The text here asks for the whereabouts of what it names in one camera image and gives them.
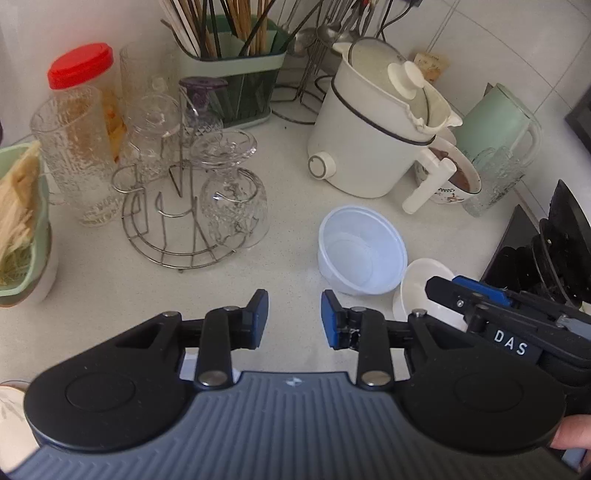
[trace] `silver bolt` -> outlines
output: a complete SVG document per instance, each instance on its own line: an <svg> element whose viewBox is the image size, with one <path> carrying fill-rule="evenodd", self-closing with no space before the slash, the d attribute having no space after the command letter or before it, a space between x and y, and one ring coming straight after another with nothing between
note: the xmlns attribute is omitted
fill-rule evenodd
<svg viewBox="0 0 591 480"><path fill-rule="evenodd" d="M383 387L392 381L392 377L382 370L370 370L361 375L361 381L370 387Z"/></svg>
<svg viewBox="0 0 591 480"><path fill-rule="evenodd" d="M208 370L199 375L197 380L206 387L219 387L226 383L228 376L221 370Z"/></svg>

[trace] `white logo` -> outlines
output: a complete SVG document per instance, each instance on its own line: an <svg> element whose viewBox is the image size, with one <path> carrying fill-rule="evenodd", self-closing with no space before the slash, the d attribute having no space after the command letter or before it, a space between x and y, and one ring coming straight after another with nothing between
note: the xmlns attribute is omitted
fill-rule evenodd
<svg viewBox="0 0 591 480"><path fill-rule="evenodd" d="M286 380L285 383L290 387L297 387L298 385L304 383L304 381L301 378L291 377L289 380Z"/></svg>

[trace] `pot lid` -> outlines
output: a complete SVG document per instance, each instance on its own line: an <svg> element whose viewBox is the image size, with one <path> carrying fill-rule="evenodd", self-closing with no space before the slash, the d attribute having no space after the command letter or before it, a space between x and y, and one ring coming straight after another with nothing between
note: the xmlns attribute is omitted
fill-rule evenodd
<svg viewBox="0 0 591 480"><path fill-rule="evenodd" d="M349 48L348 61L366 80L407 103L412 114L428 124L426 80L396 48L378 38L361 37Z"/></svg>

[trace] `electric pot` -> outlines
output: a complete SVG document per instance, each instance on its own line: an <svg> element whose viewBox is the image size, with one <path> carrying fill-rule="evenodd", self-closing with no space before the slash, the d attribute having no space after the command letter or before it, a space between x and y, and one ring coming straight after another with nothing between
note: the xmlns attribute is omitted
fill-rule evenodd
<svg viewBox="0 0 591 480"><path fill-rule="evenodd" d="M310 173L344 192L376 198L417 160L429 175L402 205L414 213L456 171L428 146L440 129L462 120L418 67L385 42L364 37L336 48L343 60L308 142Z"/></svg>

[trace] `green plastic basket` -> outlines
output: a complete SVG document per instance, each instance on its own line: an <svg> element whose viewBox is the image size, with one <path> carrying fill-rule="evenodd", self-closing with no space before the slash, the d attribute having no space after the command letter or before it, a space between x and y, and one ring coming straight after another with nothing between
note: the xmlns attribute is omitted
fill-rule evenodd
<svg viewBox="0 0 591 480"><path fill-rule="evenodd" d="M232 35L224 15L216 15L216 23L223 59L198 59L181 48L180 78L215 77L228 82L228 88L213 92L210 98L222 117L224 127L249 127L264 122L271 115L271 96L285 59L285 52L279 53L278 50L288 34L269 20L269 53L238 57L244 42ZM252 17L252 24L255 23L256 17Z"/></svg>

